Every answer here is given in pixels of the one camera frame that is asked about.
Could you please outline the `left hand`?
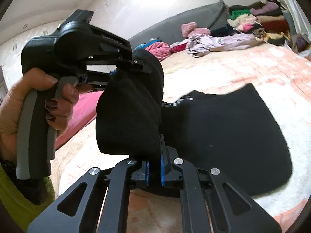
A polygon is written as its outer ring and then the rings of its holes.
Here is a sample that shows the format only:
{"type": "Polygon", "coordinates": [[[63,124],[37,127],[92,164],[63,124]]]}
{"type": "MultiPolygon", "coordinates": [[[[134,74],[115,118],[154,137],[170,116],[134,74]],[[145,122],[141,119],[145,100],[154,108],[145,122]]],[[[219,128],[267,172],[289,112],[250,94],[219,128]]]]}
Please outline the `left hand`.
{"type": "MultiPolygon", "coordinates": [[[[16,163],[17,130],[23,102],[30,90],[45,91],[56,84],[58,80],[38,68],[27,72],[9,90],[1,104],[1,158],[4,161],[16,163]]],[[[46,122],[57,131],[57,136],[63,135],[73,115],[73,107],[79,100],[79,95],[89,93],[94,87],[89,84],[76,86],[67,83],[62,89],[62,99],[51,98],[45,101],[47,110],[46,122]]]]}

